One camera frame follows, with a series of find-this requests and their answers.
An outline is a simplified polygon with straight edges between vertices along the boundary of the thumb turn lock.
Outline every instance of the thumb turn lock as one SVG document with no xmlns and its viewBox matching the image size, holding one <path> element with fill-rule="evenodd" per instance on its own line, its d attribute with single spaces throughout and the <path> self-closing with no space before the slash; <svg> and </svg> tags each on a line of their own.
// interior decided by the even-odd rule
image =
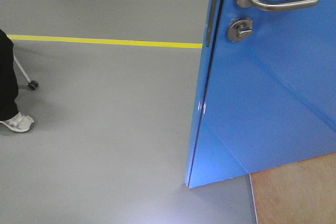
<svg viewBox="0 0 336 224">
<path fill-rule="evenodd" d="M 253 21 L 250 18 L 241 18 L 231 22 L 228 29 L 229 39 L 240 41 L 253 34 Z"/>
</svg>

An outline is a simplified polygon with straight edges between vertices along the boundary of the blue door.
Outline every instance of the blue door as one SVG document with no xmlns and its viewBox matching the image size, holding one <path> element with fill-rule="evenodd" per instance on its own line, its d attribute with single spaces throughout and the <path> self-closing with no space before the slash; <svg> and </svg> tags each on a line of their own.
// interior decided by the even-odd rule
<svg viewBox="0 0 336 224">
<path fill-rule="evenodd" d="M 336 0 L 210 0 L 189 187 L 336 151 L 335 13 Z"/>
</svg>

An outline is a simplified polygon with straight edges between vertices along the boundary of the shoe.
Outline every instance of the shoe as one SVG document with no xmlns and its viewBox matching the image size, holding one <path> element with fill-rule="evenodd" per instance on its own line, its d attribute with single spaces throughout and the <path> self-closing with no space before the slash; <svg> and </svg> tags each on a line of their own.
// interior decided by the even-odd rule
<svg viewBox="0 0 336 224">
<path fill-rule="evenodd" d="M 11 131 L 26 132 L 29 131 L 34 120 L 29 115 L 23 115 L 19 112 L 11 119 L 0 121 L 0 123 L 5 124 Z"/>
</svg>

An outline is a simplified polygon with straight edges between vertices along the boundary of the yellow line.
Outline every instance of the yellow line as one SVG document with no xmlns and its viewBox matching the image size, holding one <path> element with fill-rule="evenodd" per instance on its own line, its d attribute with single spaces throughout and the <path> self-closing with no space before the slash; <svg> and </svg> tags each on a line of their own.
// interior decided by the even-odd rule
<svg viewBox="0 0 336 224">
<path fill-rule="evenodd" d="M 62 42 L 79 42 L 79 43 L 112 44 L 112 45 L 128 45 L 128 46 L 145 46 L 145 47 L 202 48 L 202 44 L 199 43 L 183 43 L 183 42 L 161 42 L 161 41 L 144 41 L 144 40 L 120 40 L 120 39 L 89 39 L 89 38 L 13 35 L 13 34 L 8 35 L 8 37 L 12 40 L 62 41 Z"/>
</svg>

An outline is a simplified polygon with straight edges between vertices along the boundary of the black trousers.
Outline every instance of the black trousers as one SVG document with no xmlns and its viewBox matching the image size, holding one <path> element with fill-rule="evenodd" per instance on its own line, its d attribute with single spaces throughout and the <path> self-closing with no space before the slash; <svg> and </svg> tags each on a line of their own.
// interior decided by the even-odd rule
<svg viewBox="0 0 336 224">
<path fill-rule="evenodd" d="M 13 69 L 13 43 L 0 30 L 0 121 L 5 121 L 18 113 L 15 98 L 18 85 Z"/>
</svg>

